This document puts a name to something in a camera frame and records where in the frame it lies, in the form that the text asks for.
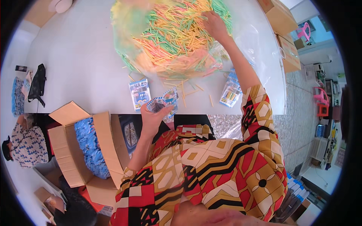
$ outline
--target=small bottle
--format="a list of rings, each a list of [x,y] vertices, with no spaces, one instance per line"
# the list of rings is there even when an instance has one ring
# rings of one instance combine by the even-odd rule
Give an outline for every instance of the small bottle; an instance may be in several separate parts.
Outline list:
[[[23,72],[26,72],[26,70],[28,69],[28,67],[26,66],[19,66],[19,65],[16,65],[15,67],[15,70],[16,71],[23,71]]]

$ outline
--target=pink chair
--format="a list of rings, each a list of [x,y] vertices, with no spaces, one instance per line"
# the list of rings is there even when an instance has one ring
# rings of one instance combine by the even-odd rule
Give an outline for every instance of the pink chair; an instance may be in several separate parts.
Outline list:
[[[314,87],[314,89],[319,89],[320,90],[320,94],[316,94],[316,95],[313,96],[314,99],[317,99],[317,101],[319,101],[320,103],[322,103],[322,104],[326,105],[327,107],[329,107],[329,98],[327,96],[327,93],[324,91],[324,89],[322,89],[321,87]]]
[[[306,29],[309,28],[309,35],[307,35],[306,33]],[[298,33],[298,38],[301,38],[301,37],[305,37],[307,39],[306,42],[309,42],[309,39],[311,37],[311,28],[309,27],[309,24],[307,22],[304,23],[304,27],[302,28],[298,28],[297,30],[295,31],[298,31],[298,30],[302,30],[301,32]]]

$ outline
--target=tiled floor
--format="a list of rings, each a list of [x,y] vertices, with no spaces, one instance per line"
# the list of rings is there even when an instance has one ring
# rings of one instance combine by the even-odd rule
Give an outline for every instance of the tiled floor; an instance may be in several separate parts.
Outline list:
[[[315,128],[319,122],[313,101],[313,83],[307,82],[301,71],[286,74],[287,114],[273,115],[275,129],[279,135],[285,157],[285,168],[291,172],[309,159],[309,150]],[[216,138],[240,122],[241,115],[208,115]]]

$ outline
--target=patterned shirt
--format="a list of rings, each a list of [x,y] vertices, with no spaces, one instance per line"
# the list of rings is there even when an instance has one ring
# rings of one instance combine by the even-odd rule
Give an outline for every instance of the patterned shirt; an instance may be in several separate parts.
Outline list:
[[[207,125],[167,131],[139,172],[126,168],[109,225],[170,225],[181,197],[269,221],[287,192],[284,156],[265,89],[243,94],[244,141],[215,139]]]
[[[43,132],[38,126],[24,129],[16,123],[11,134],[11,154],[22,168],[31,168],[49,161]]]

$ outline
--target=blue and white patterned clothing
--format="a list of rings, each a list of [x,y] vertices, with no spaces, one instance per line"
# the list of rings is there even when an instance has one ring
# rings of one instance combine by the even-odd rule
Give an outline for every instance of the blue and white patterned clothing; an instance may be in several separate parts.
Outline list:
[[[11,134],[11,154],[22,168],[48,162],[48,152],[42,130],[38,126],[24,129],[16,123]]]

